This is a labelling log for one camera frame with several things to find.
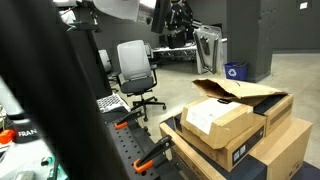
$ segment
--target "gray floor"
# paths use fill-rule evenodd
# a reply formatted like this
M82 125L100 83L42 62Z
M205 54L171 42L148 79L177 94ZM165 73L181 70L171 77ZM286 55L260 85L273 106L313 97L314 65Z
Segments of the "gray floor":
M190 61L163 65L157 69L159 84L154 88L153 95L167 104L167 110L163 111L161 106L148 106L149 121L140 121L149 127L154 141L161 138L161 121L181 112L185 104L204 96L191 82L214 76L210 73L198 75L196 72L196 64ZM295 95L293 116L314 123L305 161L320 168L320 54L274 55L271 76L260 84ZM119 94L129 105L133 100L139 100L139 97L127 98Z

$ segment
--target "cardboard box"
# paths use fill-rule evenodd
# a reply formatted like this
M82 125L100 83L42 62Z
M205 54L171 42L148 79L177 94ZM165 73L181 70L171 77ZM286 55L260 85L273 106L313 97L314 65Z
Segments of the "cardboard box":
M175 118L175 125L179 127L180 121ZM184 128L176 128L176 133L190 142L193 146L214 160L217 164L230 172L250 152L250 150L264 137L265 118L255 115L253 125L243 133L232 139L221 149L212 149L198 136Z
M219 149L251 127L252 111L248 105L205 97L184 107L181 125Z
M160 124L160 131L162 136L170 135L172 137L172 141L175 143L172 147L172 155L176 156L178 154L178 165L180 167L187 166L187 168L182 169L185 174L191 175L191 177L195 175L201 180L266 179L267 166L250 155L246 156L231 172L227 172L208 156L192 146L192 144L181 138L175 132L173 118L162 122Z
M209 97L229 99L254 107L254 113L266 117L266 136L292 111L293 95L268 86L216 78L198 79L193 83Z
M268 166L267 179L291 179L303 164L312 123L287 118L249 153Z

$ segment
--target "white paper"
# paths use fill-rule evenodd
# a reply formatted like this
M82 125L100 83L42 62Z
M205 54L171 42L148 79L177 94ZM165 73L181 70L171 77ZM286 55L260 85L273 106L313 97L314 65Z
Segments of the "white paper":
M191 107L187 114L187 121L209 134L212 122L240 105L236 102L223 104L216 98L210 98Z
M308 2L304 2L300 4L300 9L306 9L308 7Z

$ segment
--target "recycling bin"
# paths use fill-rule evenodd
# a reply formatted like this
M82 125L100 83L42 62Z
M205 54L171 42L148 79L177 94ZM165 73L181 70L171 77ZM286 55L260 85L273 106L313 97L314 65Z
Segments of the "recycling bin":
M242 62L228 62L224 65L227 79L246 81L247 64Z

